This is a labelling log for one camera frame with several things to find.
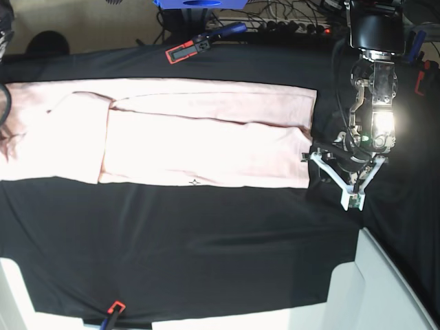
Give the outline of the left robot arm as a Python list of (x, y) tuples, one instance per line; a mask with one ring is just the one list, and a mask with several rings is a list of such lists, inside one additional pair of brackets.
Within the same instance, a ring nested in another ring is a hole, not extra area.
[(342, 106), (335, 92), (343, 126), (334, 142), (314, 143), (316, 151), (304, 154), (329, 170), (338, 165), (344, 172), (360, 174), (381, 167), (395, 145), (393, 101), (397, 95), (396, 56), (405, 51), (401, 1), (341, 1), (348, 35), (335, 45), (332, 54), (334, 86), (339, 86), (342, 53), (346, 46), (360, 51), (351, 69), (355, 102)]

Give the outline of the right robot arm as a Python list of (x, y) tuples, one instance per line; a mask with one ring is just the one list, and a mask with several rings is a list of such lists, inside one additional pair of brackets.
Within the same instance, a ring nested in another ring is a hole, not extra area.
[[(12, 24), (14, 10), (8, 0), (1, 0), (1, 69), (3, 69), (3, 57), (14, 36)], [(10, 114), (12, 99), (5, 83), (1, 81), (1, 126), (3, 126)]]

